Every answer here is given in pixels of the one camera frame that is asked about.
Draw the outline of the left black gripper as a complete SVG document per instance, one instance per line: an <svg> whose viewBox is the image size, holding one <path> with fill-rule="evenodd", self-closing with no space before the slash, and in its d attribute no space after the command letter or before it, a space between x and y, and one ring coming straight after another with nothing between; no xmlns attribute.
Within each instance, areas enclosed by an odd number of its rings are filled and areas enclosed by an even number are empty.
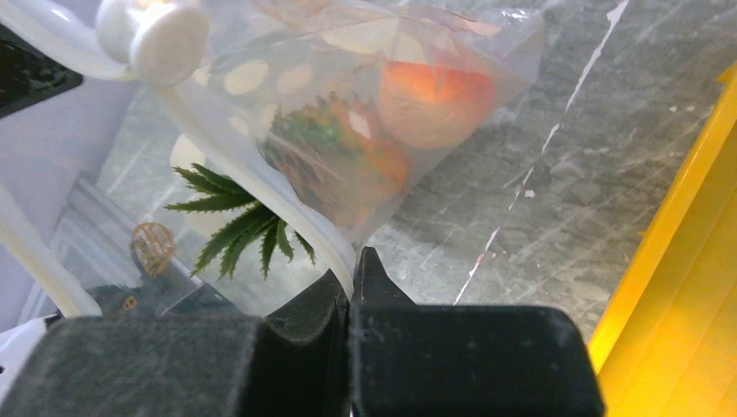
<svg viewBox="0 0 737 417"><path fill-rule="evenodd" d="M1 25L1 117L83 84L83 76L54 61Z"/></svg>

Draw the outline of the clear zip top bag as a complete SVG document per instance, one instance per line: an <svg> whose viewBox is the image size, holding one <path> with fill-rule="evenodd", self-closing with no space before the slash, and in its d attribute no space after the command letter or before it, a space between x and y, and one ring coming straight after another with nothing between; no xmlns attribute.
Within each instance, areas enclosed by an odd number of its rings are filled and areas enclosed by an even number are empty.
<svg viewBox="0 0 737 417"><path fill-rule="evenodd" d="M268 314L537 76L538 10L423 1L4 1L55 121L1 130L1 243L39 312Z"/></svg>

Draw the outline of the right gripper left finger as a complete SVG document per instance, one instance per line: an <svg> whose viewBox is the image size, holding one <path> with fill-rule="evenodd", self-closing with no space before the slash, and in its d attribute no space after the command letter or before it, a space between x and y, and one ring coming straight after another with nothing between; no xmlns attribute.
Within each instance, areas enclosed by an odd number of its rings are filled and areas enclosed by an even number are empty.
<svg viewBox="0 0 737 417"><path fill-rule="evenodd" d="M54 323L4 416L346 416L349 298L332 274L264 317Z"/></svg>

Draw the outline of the toy peach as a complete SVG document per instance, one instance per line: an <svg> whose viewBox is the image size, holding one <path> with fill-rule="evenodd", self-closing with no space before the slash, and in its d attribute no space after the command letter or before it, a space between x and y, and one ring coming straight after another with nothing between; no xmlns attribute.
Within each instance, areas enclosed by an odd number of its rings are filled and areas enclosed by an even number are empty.
<svg viewBox="0 0 737 417"><path fill-rule="evenodd" d="M445 148L469 138L495 109L495 80L439 66L388 62L378 111L395 139L421 149Z"/></svg>

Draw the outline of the orange toy pineapple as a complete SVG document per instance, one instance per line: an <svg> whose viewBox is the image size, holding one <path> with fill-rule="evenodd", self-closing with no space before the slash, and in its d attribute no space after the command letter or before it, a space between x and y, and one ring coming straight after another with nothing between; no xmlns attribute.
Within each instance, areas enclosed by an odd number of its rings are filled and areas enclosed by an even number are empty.
<svg viewBox="0 0 737 417"><path fill-rule="evenodd" d="M371 104L336 95L285 112L276 109L269 137L257 144L265 162L282 174L299 200L339 228L366 221L382 203L407 188L411 162L405 149L379 123ZM167 205L170 211L238 215L214 231L196 258L198 274L213 261L219 277L231 278L246 248L259 250L263 276L275 252L288 260L302 248L310 261L315 249L293 222L268 208L230 176L199 162L174 166L199 196Z"/></svg>

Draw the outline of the yellow plastic tray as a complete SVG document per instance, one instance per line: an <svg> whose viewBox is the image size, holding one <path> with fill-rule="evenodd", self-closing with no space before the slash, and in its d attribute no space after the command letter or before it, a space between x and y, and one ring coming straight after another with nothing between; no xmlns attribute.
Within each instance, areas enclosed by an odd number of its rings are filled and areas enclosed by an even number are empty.
<svg viewBox="0 0 737 417"><path fill-rule="evenodd" d="M588 344L610 416L736 413L736 70Z"/></svg>

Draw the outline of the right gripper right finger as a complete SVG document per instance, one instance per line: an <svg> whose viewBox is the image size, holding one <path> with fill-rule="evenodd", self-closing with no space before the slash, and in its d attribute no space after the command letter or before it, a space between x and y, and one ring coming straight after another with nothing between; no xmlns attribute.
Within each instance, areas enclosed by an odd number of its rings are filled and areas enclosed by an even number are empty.
<svg viewBox="0 0 737 417"><path fill-rule="evenodd" d="M419 305L363 249L350 308L356 416L602 416L581 332L557 308Z"/></svg>

